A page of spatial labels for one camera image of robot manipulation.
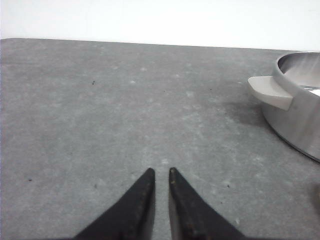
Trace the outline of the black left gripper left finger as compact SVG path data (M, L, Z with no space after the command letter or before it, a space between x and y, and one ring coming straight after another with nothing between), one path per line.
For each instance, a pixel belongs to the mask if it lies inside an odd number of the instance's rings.
M150 240L155 219L155 194L155 171L148 168L113 206L74 239Z

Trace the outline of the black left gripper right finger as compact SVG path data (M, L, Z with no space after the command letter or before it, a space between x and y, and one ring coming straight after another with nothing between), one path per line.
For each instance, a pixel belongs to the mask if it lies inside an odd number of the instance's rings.
M245 235L208 205L183 175L168 175L169 219L173 240L242 240Z

